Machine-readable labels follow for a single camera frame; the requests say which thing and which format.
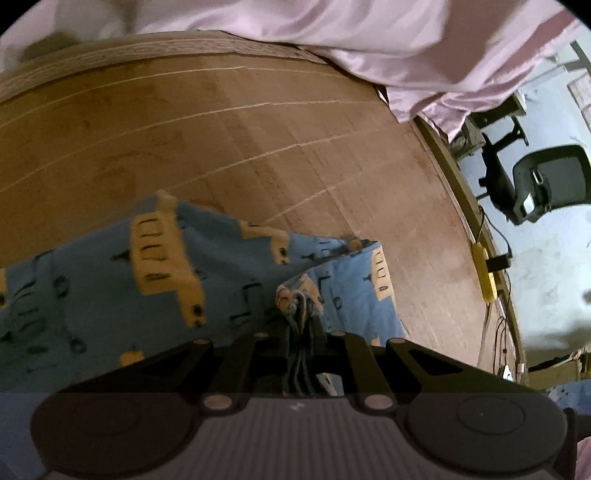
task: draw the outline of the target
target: office chair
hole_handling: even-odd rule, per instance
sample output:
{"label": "office chair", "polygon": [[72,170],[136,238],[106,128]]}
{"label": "office chair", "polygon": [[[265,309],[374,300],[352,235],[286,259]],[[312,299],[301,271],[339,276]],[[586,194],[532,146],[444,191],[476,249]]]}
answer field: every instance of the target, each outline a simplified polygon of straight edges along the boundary
{"label": "office chair", "polygon": [[484,135],[486,175],[478,183],[486,193],[476,199],[489,196],[494,207],[514,225],[526,220],[534,223],[558,208],[591,203],[591,164],[579,145],[545,148],[526,155],[513,167],[511,181],[498,153],[517,140],[529,145],[518,120],[512,120],[514,129],[497,143],[491,144]]}

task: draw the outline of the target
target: chair backrest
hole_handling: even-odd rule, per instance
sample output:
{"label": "chair backrest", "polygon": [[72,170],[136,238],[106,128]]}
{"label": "chair backrest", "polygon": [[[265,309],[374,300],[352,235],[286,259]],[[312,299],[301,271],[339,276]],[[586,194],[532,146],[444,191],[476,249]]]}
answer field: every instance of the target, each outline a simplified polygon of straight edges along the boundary
{"label": "chair backrest", "polygon": [[532,152],[513,167],[514,212],[536,222],[551,210],[591,203],[591,164],[580,145]]}

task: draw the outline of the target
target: plywood surface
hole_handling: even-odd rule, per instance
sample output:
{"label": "plywood surface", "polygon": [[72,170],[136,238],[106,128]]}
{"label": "plywood surface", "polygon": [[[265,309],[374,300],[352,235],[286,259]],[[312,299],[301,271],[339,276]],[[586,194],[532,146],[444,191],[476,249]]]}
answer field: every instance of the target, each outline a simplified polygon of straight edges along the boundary
{"label": "plywood surface", "polygon": [[238,55],[104,67],[0,105],[0,266],[157,189],[297,233],[380,240],[418,343],[475,364],[469,239],[410,124],[330,66]]}

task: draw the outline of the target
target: ribbed gray panel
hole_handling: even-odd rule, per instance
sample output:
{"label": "ribbed gray panel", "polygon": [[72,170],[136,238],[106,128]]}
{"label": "ribbed gray panel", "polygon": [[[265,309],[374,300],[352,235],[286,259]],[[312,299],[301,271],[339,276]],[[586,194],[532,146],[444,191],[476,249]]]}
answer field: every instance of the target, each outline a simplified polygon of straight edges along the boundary
{"label": "ribbed gray panel", "polygon": [[[419,455],[390,419],[344,398],[253,398],[244,411],[206,420],[188,447],[137,480],[468,480]],[[552,480],[539,471],[520,480]],[[47,480],[71,480],[52,473]]]}

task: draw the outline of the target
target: yellow power strip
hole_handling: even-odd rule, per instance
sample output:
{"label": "yellow power strip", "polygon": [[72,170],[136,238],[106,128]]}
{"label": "yellow power strip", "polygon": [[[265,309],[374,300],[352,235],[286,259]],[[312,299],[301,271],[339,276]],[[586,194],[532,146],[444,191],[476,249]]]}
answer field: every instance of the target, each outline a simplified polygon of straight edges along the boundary
{"label": "yellow power strip", "polygon": [[478,282],[480,282],[480,289],[482,290],[482,298],[486,303],[492,303],[497,298],[495,277],[489,273],[486,267],[486,260],[488,260],[488,252],[480,242],[472,245],[472,259],[478,274]]}

